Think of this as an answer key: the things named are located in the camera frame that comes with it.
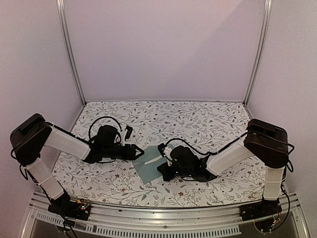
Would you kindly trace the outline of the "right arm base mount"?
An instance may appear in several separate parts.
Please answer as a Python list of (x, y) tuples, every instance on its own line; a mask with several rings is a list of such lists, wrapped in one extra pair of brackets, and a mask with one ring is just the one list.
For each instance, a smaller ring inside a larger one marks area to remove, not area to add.
[(279, 199), (275, 201), (264, 199), (259, 202), (241, 205), (239, 211), (242, 220), (249, 221), (278, 214), (282, 211), (282, 208)]

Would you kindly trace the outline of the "beige letter paper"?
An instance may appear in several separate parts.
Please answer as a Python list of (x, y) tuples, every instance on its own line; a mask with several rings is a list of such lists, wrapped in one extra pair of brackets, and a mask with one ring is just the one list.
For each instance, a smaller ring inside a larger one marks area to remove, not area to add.
[(144, 163), (144, 165), (154, 163), (154, 162), (156, 162), (156, 161), (158, 161), (158, 160), (160, 160), (160, 159), (161, 159), (161, 156), (157, 156), (157, 157), (155, 157), (155, 158), (153, 158), (153, 159), (151, 159), (151, 160), (149, 160), (149, 161), (146, 161), (146, 162)]

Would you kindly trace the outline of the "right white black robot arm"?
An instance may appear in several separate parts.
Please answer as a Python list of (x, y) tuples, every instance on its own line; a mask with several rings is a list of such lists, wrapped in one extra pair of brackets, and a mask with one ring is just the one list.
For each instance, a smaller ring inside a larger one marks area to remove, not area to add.
[(284, 170), (289, 163), (289, 155), (294, 146), (288, 142), (285, 129), (259, 119), (251, 119), (247, 131), (229, 142), (217, 152), (200, 152), (186, 144), (170, 148), (168, 143), (158, 146), (160, 155), (166, 162), (157, 167), (164, 181), (175, 177), (190, 177), (198, 182), (216, 179), (222, 172), (239, 162), (256, 156), (265, 169), (265, 182), (262, 201), (256, 206), (260, 216), (267, 216), (275, 209)]

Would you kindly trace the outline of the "teal blue envelope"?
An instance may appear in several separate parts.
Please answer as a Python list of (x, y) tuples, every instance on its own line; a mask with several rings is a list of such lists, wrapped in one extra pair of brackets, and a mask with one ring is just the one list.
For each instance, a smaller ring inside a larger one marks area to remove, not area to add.
[[(149, 146), (144, 149), (144, 151), (144, 155), (133, 161), (132, 164), (141, 181), (143, 183), (149, 183), (162, 176), (162, 174), (157, 170), (157, 167), (165, 162), (169, 164), (169, 161), (167, 158), (163, 158), (161, 156), (157, 146)], [(146, 161), (149, 161), (157, 156), (161, 156), (161, 159), (154, 163), (144, 165)]]

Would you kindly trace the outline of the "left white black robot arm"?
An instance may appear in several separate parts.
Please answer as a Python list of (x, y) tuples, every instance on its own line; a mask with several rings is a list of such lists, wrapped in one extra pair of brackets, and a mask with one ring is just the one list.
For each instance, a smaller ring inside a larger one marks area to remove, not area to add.
[(144, 150), (126, 143), (132, 131), (130, 126), (102, 125), (95, 136), (90, 135), (85, 140), (46, 121), (41, 114), (34, 114), (10, 134), (10, 155), (54, 201), (55, 208), (63, 215), (70, 215), (74, 210), (73, 203), (64, 197), (66, 191), (42, 161), (42, 149), (49, 147), (88, 164), (102, 164), (104, 158), (135, 161), (143, 156)]

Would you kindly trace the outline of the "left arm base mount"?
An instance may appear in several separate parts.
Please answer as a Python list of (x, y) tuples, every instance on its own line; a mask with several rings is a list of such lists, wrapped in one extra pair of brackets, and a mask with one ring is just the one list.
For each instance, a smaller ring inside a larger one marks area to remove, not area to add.
[(51, 201), (48, 211), (60, 215), (62, 218), (87, 221), (91, 208), (83, 209), (82, 206), (83, 204), (71, 201), (68, 198), (59, 198)]

